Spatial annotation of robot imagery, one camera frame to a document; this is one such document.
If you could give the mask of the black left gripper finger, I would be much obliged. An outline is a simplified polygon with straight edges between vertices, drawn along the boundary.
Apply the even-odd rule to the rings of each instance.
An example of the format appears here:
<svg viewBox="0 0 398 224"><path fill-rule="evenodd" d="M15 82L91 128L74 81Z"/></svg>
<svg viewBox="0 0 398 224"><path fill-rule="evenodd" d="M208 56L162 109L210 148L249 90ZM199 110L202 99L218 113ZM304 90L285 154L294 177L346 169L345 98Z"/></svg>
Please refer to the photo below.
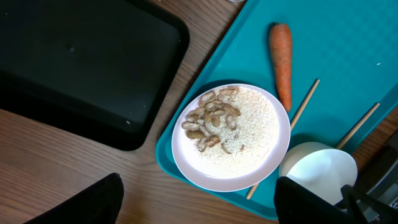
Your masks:
<svg viewBox="0 0 398 224"><path fill-rule="evenodd" d="M112 173L27 223L115 224L123 198L122 179Z"/></svg>

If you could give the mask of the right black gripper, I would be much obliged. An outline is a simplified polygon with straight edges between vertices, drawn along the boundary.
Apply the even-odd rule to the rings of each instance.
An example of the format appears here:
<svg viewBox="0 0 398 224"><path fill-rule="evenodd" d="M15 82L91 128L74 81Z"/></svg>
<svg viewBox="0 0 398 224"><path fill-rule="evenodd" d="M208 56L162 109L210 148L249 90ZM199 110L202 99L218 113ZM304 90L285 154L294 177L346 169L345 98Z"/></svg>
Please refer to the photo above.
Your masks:
<svg viewBox="0 0 398 224"><path fill-rule="evenodd" d="M356 190L350 185L341 188L348 213L345 214L290 178L280 177L274 195L278 221L280 224L368 223L358 206L359 200L379 214L381 224L397 224L397 131L359 173L354 187Z"/></svg>

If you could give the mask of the white bowl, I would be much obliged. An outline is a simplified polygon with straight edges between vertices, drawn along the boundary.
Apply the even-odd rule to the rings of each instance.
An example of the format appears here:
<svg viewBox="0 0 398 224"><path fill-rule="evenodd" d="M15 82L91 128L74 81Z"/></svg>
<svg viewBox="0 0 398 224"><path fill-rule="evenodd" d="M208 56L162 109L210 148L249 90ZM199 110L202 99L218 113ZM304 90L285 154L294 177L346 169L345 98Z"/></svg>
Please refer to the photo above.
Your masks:
<svg viewBox="0 0 398 224"><path fill-rule="evenodd" d="M286 153L279 166L279 175L336 205L343 199L341 188L355 184L358 168L345 151L319 142L305 142Z"/></svg>

